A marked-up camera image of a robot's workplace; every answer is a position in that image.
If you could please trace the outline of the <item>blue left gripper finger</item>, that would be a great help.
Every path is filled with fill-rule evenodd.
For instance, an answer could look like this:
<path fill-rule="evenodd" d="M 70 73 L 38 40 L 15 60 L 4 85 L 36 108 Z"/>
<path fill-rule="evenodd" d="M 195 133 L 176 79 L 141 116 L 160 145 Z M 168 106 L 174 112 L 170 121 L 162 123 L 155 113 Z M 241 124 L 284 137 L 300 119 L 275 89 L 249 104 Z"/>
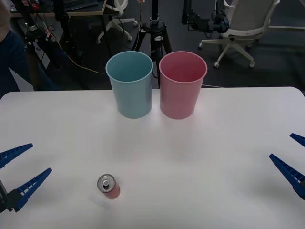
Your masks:
<path fill-rule="evenodd" d="M 13 149 L 6 150 L 0 153 L 0 168 L 5 167 L 10 161 L 20 156 L 25 151 L 33 147 L 32 143 L 18 146 Z"/>
<path fill-rule="evenodd" d="M 21 210 L 51 172 L 52 169 L 48 168 L 33 179 L 9 192 L 7 194 L 7 209 L 9 211 L 13 209 L 15 212 Z"/>

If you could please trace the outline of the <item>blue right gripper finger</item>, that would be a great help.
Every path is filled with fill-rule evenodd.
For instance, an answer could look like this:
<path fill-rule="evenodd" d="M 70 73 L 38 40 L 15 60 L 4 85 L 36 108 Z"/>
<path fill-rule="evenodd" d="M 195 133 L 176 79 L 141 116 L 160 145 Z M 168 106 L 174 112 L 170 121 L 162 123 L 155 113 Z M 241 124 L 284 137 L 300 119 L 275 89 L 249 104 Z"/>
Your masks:
<path fill-rule="evenodd" d="M 305 138 L 303 136 L 297 135 L 295 133 L 291 133 L 290 137 L 292 139 L 294 139 L 295 141 L 297 141 L 299 144 L 301 144 L 302 146 L 305 146 Z"/>
<path fill-rule="evenodd" d="M 293 187 L 293 190 L 298 194 L 301 199 L 305 199 L 305 176 L 295 170 L 293 167 L 286 164 L 284 161 L 276 157 L 274 154 L 270 154 L 269 158 L 287 179 L 287 181 Z"/>

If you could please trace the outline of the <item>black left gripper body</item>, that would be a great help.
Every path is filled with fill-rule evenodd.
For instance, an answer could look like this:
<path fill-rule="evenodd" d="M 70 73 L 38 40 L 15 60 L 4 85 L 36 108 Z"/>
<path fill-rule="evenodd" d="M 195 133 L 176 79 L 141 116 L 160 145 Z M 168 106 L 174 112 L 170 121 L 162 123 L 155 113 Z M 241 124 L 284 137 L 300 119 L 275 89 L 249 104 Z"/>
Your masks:
<path fill-rule="evenodd" d="M 7 190 L 0 180 L 0 213 L 8 209 Z"/>

